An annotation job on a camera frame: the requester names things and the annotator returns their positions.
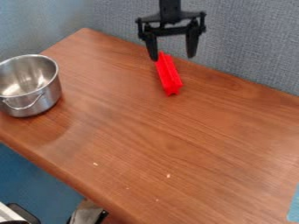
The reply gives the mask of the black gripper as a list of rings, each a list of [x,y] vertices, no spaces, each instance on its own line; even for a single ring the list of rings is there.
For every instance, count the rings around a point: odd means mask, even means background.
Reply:
[[[173,15],[162,12],[147,17],[139,17],[135,22],[138,25],[138,37],[145,39],[147,51],[153,61],[158,61],[157,37],[186,35],[187,57],[197,55],[199,36],[207,31],[205,11],[181,11]]]

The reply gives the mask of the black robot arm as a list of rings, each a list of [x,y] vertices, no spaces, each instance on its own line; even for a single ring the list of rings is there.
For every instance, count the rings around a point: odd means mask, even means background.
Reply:
[[[187,57],[197,55],[199,38],[207,31],[206,17],[205,11],[183,10],[182,0],[159,0],[159,11],[135,20],[138,37],[145,41],[153,61],[159,60],[159,37],[185,35]]]

